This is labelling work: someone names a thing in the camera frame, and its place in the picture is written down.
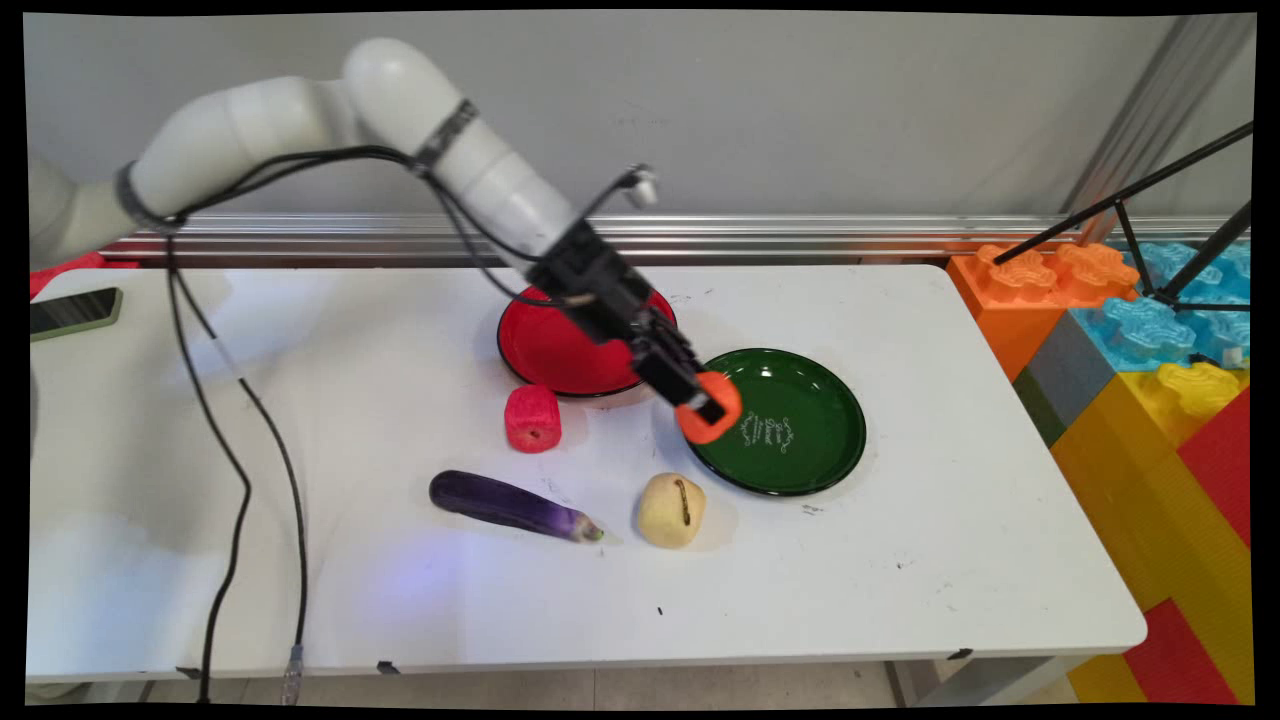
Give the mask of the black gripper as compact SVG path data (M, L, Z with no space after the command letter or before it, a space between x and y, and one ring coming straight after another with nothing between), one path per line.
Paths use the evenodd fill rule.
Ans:
M527 281L593 343L623 343L635 374L672 407L690 407L707 425L728 416L705 386L707 368L687 338L650 305L650 282L586 220L575 222L532 263Z

